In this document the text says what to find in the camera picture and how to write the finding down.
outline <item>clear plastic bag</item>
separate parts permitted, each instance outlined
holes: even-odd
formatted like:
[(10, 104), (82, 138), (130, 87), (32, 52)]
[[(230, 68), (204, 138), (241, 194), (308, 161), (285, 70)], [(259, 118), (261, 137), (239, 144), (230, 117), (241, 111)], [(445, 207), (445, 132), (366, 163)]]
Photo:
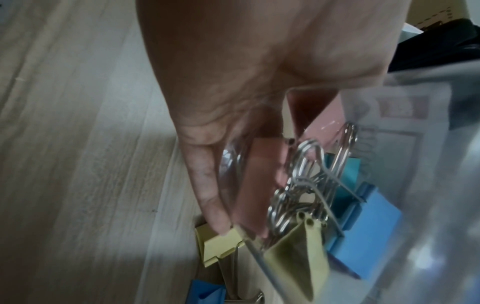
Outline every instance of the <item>clear plastic bag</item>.
[[(359, 83), (365, 82), (291, 89), (283, 106), (267, 102), (245, 113), (272, 114), (249, 119), (248, 132), (225, 146), (218, 184), (233, 223), (286, 302), (480, 302), (480, 62), (402, 72), (379, 86), (350, 89)], [(274, 121), (280, 117), (283, 131)], [(348, 155), (359, 159), (347, 188), (373, 184), (401, 212), (363, 278), (336, 265), (331, 253), (325, 270), (329, 239), (339, 236), (332, 236), (338, 231), (324, 207), (310, 212), (311, 205), (295, 205), (288, 223), (271, 221), (271, 212), (281, 210), (272, 208), (275, 199), (291, 190), (299, 145), (315, 137), (324, 155), (338, 153), (345, 122), (357, 138)], [(320, 156), (312, 153), (303, 156), (318, 165)], [(296, 193), (289, 208), (318, 202), (312, 191)], [(339, 192), (333, 193), (336, 201)], [(320, 220), (309, 221), (312, 216)]]

